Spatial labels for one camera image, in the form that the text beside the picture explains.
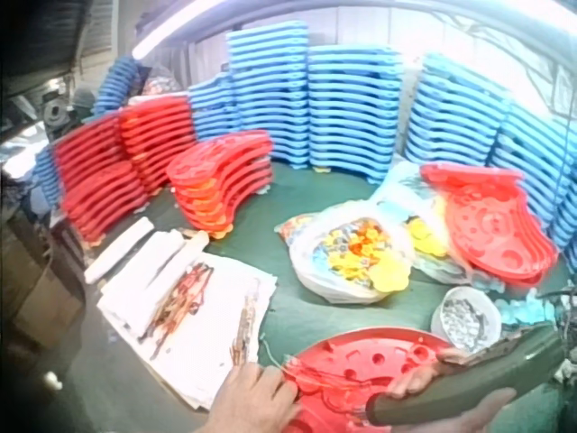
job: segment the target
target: person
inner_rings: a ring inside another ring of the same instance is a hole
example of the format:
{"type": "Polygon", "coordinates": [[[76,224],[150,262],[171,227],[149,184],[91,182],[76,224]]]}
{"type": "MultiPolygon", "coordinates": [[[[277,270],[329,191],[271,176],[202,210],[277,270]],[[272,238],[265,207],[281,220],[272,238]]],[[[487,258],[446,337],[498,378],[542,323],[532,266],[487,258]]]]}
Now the person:
{"type": "MultiPolygon", "coordinates": [[[[447,361],[464,357],[466,354],[458,349],[441,351],[435,363],[421,365],[393,381],[387,394],[392,399],[417,394],[436,377],[453,373],[447,361]]],[[[262,369],[257,364],[234,367],[215,397],[207,423],[198,433],[280,433],[300,412],[295,403],[297,395],[296,384],[285,381],[276,367],[262,369]]],[[[458,417],[399,426],[391,433],[479,433],[515,395],[513,389],[497,390],[458,417]]]]}

